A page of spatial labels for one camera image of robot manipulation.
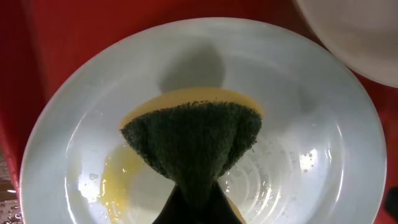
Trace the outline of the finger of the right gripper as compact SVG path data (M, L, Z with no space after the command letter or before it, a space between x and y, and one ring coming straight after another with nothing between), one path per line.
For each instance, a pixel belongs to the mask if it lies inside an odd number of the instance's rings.
M393 219L398 219L398 187L392 187L388 190L384 209Z

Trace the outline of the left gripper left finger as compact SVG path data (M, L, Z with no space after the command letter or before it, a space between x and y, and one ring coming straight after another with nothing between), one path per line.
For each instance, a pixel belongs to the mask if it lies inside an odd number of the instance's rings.
M178 185L175 185L163 209L152 224L195 224L197 215L190 207Z

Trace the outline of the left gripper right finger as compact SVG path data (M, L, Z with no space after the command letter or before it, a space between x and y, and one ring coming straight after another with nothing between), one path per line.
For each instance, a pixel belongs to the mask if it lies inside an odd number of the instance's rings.
M209 201L198 220L204 224L242 224L217 182L213 184Z

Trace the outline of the green yellow sponge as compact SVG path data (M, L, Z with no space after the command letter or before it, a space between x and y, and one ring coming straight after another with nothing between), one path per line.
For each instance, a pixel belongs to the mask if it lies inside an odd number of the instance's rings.
M174 182L198 218L219 177L252 148L264 110L254 99L215 87L170 91L121 120L128 145Z

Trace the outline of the light blue plate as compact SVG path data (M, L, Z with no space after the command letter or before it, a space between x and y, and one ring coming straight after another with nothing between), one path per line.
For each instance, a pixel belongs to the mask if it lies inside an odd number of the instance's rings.
M287 29L233 18L172 22L125 38L53 95L21 167L25 223L112 223L105 161L122 118L178 88L218 86L265 111L257 143L222 178L247 223L372 223L386 180L374 105L334 56Z

